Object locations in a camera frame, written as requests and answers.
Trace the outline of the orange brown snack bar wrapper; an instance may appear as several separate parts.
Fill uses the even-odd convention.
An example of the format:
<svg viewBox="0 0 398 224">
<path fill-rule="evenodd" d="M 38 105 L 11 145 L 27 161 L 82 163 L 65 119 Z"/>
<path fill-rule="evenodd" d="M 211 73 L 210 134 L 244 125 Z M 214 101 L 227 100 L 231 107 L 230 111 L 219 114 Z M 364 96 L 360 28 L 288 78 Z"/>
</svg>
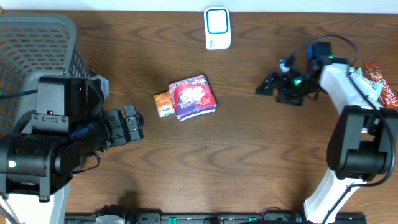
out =
<svg viewBox="0 0 398 224">
<path fill-rule="evenodd" d="M 387 109 L 397 109 L 397 97 L 382 76 L 382 72 L 377 63 L 365 63 L 364 67 L 372 81 L 382 85 L 381 100 Z"/>
</svg>

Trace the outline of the red purple floral tissue pack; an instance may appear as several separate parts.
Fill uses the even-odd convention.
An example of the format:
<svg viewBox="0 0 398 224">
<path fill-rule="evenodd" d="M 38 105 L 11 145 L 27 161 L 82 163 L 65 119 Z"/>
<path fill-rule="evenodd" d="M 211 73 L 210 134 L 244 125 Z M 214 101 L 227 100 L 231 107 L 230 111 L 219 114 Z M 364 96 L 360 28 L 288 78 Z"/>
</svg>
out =
<svg viewBox="0 0 398 224">
<path fill-rule="evenodd" d="M 169 94 L 179 122 L 214 113 L 217 109 L 216 99 L 204 75 L 169 84 Z"/>
</svg>

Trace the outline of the orange tissue pack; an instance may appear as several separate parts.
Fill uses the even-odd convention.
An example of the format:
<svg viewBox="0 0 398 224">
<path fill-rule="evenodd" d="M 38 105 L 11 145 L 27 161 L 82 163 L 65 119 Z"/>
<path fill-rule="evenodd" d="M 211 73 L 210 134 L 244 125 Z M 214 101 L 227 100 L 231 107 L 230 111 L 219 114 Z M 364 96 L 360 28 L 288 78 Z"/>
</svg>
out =
<svg viewBox="0 0 398 224">
<path fill-rule="evenodd" d="M 163 118 L 175 113 L 168 91 L 154 96 L 158 115 Z"/>
</svg>

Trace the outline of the teal snack packet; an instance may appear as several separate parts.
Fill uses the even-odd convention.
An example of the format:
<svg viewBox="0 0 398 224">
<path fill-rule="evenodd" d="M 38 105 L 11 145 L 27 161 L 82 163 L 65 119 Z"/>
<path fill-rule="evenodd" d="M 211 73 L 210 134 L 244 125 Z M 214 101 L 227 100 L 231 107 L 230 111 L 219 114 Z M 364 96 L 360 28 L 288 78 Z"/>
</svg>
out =
<svg viewBox="0 0 398 224">
<path fill-rule="evenodd" d="M 362 93 L 370 97 L 370 99 L 377 101 L 381 95 L 383 85 L 382 83 L 375 82 L 363 77 L 362 69 L 351 74 L 351 78 L 357 84 Z"/>
</svg>

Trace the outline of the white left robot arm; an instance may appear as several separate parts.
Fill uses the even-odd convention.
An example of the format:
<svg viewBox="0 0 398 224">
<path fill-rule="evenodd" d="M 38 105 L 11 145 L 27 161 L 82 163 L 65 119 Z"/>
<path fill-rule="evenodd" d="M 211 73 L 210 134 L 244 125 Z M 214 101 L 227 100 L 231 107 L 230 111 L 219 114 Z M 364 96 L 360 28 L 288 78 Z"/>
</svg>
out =
<svg viewBox="0 0 398 224">
<path fill-rule="evenodd" d="M 107 82 L 43 76 L 26 111 L 1 139 L 1 213 L 10 223 L 63 223 L 83 160 L 143 138 L 133 105 L 104 110 Z"/>
</svg>

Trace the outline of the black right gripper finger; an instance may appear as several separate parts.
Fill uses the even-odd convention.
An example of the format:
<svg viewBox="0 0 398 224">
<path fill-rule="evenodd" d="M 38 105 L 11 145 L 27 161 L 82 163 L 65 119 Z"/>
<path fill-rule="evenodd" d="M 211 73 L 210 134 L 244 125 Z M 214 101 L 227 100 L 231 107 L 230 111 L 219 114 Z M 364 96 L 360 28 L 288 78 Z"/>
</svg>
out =
<svg viewBox="0 0 398 224">
<path fill-rule="evenodd" d="M 264 81 L 256 88 L 255 94 L 272 96 L 278 81 L 278 74 L 272 72 L 265 77 Z"/>
<path fill-rule="evenodd" d="M 290 106 L 302 106 L 303 99 L 302 98 L 292 98 L 291 96 L 279 94 L 276 96 L 276 102 L 290 105 Z"/>
</svg>

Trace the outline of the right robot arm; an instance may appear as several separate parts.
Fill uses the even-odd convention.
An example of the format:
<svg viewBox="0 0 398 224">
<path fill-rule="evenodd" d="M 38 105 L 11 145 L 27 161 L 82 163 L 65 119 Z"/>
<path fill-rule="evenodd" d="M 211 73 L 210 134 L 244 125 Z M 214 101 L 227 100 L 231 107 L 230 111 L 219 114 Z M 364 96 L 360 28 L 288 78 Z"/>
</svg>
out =
<svg viewBox="0 0 398 224">
<path fill-rule="evenodd" d="M 280 61 L 280 73 L 270 73 L 256 88 L 258 95 L 300 106 L 311 94 L 325 92 L 339 118 L 326 152 L 328 169 L 322 181 L 288 218 L 291 223 L 334 223 L 348 199 L 360 188 L 383 184 L 396 162 L 397 111 L 365 94 L 369 80 L 358 75 L 352 61 L 335 57 L 329 42 L 308 48 L 306 73 L 295 68 L 295 55 Z"/>
</svg>

